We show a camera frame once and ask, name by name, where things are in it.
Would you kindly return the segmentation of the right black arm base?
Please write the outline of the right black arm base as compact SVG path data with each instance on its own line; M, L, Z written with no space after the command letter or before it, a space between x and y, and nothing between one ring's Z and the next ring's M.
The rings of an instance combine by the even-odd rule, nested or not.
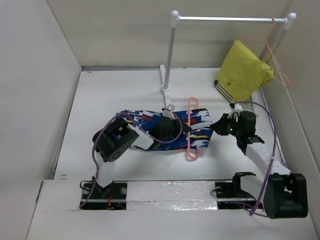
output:
M236 172L231 181L219 180L215 182L215 189L210 194L216 197L219 210L250 210L256 203L256 198L241 188L246 177L255 177L256 174L249 171Z

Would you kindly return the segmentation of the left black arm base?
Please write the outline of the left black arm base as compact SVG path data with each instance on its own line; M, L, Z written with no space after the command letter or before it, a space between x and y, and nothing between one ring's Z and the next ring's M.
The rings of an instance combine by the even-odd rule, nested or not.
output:
M127 181L114 181L105 188L95 185L90 195L93 181L80 183L82 190L80 209L82 210L126 210L127 209Z

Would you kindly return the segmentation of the yellow folded garment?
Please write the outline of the yellow folded garment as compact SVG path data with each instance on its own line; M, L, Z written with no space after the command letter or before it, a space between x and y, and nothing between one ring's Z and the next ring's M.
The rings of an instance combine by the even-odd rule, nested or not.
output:
M218 76L216 89L233 103L247 101L259 88L274 79L274 70L240 40L234 40Z

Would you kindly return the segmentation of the white metal clothes rack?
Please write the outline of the white metal clothes rack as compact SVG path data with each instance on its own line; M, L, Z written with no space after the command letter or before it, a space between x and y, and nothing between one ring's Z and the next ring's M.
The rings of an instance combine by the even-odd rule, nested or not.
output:
M173 110L174 105L171 101L171 87L169 84L170 73L172 68L172 59L175 43L175 33L177 24L179 22L208 22L208 23L270 23L274 25L281 25L279 32L271 30L270 35L264 42L265 46L259 56L262 61L268 62L270 59L275 60L274 53L278 49L280 43L285 37L287 31L290 29L293 22L296 20L297 14L294 12L288 13L285 17L271 18L271 17L222 17L222 16L180 16L179 12L173 10L170 14L170 35L168 42L168 52L166 64L160 65L160 91L163 95L164 106Z

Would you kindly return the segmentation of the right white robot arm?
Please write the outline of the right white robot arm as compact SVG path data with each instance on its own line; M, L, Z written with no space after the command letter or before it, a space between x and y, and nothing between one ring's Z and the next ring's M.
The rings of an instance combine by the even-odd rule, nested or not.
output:
M307 181L301 173L293 173L269 152L256 135L256 115L251 111L233 110L210 125L220 136L232 135L238 148L264 175L258 202L263 203L270 219L305 218L308 215Z

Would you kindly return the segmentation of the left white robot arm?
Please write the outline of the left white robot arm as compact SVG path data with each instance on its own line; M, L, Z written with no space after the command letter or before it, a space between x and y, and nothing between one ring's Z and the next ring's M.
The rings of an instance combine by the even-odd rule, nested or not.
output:
M93 152L99 154L104 163L113 163L129 148L157 151L179 142L191 130L172 114L141 115L141 119L134 119L133 115L120 112L93 136Z

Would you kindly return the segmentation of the blue white red patterned trousers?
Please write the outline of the blue white red patterned trousers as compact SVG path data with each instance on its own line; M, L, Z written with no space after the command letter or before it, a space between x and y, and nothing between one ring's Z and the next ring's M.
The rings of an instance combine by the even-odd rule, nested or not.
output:
M144 131L149 133L149 129L152 128L162 116L162 112L149 111L149 110L123 110L121 113L126 113L127 115L122 115L128 124L139 125ZM188 134L190 134L190 148L199 149L206 148L209 145L213 130L210 129L210 125L213 123L209 111L205 108L193 109L190 113L190 119L188 119L188 111L176 111L177 119L181 122L188 124L192 131L189 133L181 134L180 137L176 137L171 141L163 141L163 144L170 144L172 142L177 143L178 140L181 143L181 149L186 149L188 146ZM140 149L143 151L149 151L149 148L143 148L135 141L132 148Z

